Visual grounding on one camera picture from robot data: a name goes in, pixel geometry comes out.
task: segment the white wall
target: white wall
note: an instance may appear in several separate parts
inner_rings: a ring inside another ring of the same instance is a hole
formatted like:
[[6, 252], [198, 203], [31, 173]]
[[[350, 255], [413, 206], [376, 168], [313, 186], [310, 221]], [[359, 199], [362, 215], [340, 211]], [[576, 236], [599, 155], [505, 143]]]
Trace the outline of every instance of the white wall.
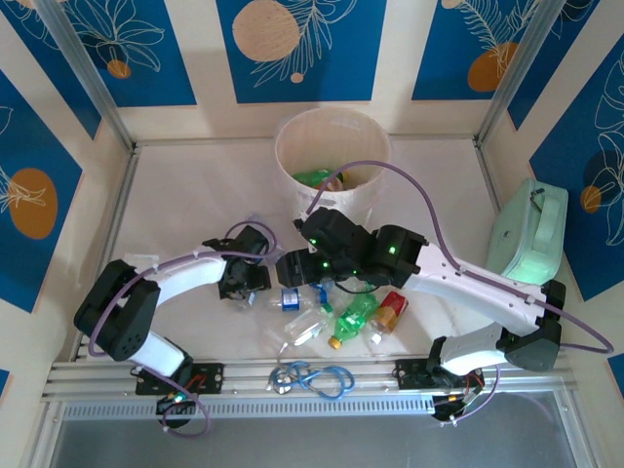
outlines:
[[388, 0], [372, 101], [237, 104], [215, 1], [166, 0], [197, 106], [132, 107], [121, 113], [139, 141], [272, 137], [278, 124], [318, 105], [369, 114], [392, 134], [473, 135], [488, 100], [412, 102], [411, 94], [439, 0]]
[[[520, 183], [532, 176], [529, 158], [622, 36], [623, 19], [622, 0], [602, 0], [520, 129], [514, 130], [508, 116], [501, 122], [486, 151], [502, 202], [508, 201]], [[583, 302], [566, 261], [557, 279], [568, 286], [566, 309], [605, 334], [616, 353], [623, 352], [624, 283]], [[573, 325], [564, 326], [564, 338], [567, 342], [591, 342], [586, 333]], [[606, 358], [578, 351], [569, 351], [568, 356], [605, 465], [622, 466], [624, 402]]]
[[0, 69], [82, 167], [83, 174], [31, 314], [0, 300], [0, 368], [12, 380], [0, 407], [0, 464], [20, 462], [50, 364], [71, 338], [71, 319], [95, 277], [105, 215], [126, 153], [105, 124], [92, 141], [13, 28], [0, 15]]

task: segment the wallpaper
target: wallpaper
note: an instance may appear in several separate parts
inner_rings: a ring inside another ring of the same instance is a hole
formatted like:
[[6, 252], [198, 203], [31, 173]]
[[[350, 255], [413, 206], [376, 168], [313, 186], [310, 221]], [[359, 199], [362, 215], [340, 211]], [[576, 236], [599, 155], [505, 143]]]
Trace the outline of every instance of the wallpaper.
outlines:
[[0, 298], [32, 312], [82, 170], [0, 72]]
[[[598, 0], [568, 1], [551, 31], [549, 49], [533, 69], [540, 79], [526, 86], [522, 96], [539, 96], [595, 3]], [[412, 99], [490, 99], [539, 4], [540, 0], [439, 0]], [[557, 36], [561, 43], [554, 51]], [[522, 100], [522, 109], [529, 99]], [[518, 119], [526, 115], [520, 108], [517, 113]]]
[[239, 103], [370, 100], [385, 0], [216, 0]]
[[523, 83], [509, 104], [509, 115], [518, 129], [552, 78], [567, 51], [600, 0], [568, 0], [551, 28]]
[[624, 36], [530, 163], [569, 192], [564, 246], [583, 297], [624, 280]]
[[[196, 104], [164, 0], [61, 5], [118, 106]], [[31, 6], [29, 0], [0, 0], [0, 9], [93, 136], [99, 116]]]

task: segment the orange circle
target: orange circle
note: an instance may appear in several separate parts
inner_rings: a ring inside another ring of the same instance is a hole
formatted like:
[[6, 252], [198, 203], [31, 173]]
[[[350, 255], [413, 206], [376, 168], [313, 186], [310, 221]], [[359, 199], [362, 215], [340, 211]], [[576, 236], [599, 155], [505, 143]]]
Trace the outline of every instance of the orange circle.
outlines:
[[481, 54], [470, 65], [468, 86], [477, 93], [496, 91], [516, 49], [518, 44], [506, 42]]
[[120, 61], [117, 58], [111, 60], [106, 66], [108, 73], [113, 75], [115, 78], [120, 80], [125, 80], [126, 78], [130, 78], [132, 70], [124, 61]]
[[603, 194], [598, 187], [589, 185], [581, 192], [581, 207], [590, 215], [598, 211], [601, 207]]
[[48, 237], [59, 211], [57, 190], [48, 175], [38, 169], [22, 169], [11, 178], [9, 193], [14, 196], [9, 205], [11, 221], [18, 231], [30, 239]]
[[275, 0], [253, 0], [232, 23], [234, 42], [254, 61], [279, 60], [299, 44], [299, 26], [293, 14]]
[[293, 73], [291, 75], [291, 81], [295, 84], [301, 83], [303, 81], [303, 75], [301, 73]]

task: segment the green bottle in bucket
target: green bottle in bucket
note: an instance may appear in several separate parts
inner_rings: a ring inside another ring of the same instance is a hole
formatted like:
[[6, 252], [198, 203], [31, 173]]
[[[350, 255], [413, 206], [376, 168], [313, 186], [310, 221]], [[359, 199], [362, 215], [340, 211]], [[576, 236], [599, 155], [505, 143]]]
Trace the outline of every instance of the green bottle in bucket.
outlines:
[[[333, 173], [330, 169], [319, 169], [308, 173], [298, 173], [292, 176], [297, 182], [318, 189], [325, 180]], [[338, 173], [337, 177], [328, 185], [328, 190], [337, 192], [342, 190], [342, 182], [346, 180], [345, 174]]]

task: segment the plastic container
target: plastic container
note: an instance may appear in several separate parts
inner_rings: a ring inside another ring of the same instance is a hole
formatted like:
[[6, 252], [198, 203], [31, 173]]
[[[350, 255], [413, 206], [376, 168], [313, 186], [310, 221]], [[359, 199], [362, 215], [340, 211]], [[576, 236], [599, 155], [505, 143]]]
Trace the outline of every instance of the plastic container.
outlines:
[[255, 303], [283, 312], [298, 312], [319, 305], [319, 294], [312, 288], [273, 288], [257, 294]]
[[523, 283], [552, 280], [564, 252], [566, 213], [564, 189], [525, 180], [493, 226], [487, 269]]
[[353, 302], [336, 321], [333, 335], [328, 344], [338, 349], [347, 339], [355, 338], [367, 324], [367, 321], [379, 307], [379, 301], [373, 294], [355, 295]]
[[[390, 139], [369, 116], [350, 109], [324, 107], [303, 112], [282, 127], [275, 141], [278, 189], [292, 219], [300, 218], [318, 190], [292, 175], [338, 167], [360, 160], [388, 162]], [[344, 190], [326, 191], [317, 207], [334, 208], [356, 224], [366, 225], [381, 189], [382, 168], [362, 166], [346, 171]]]
[[332, 320], [332, 307], [312, 307], [284, 327], [285, 341], [292, 346], [316, 338]]

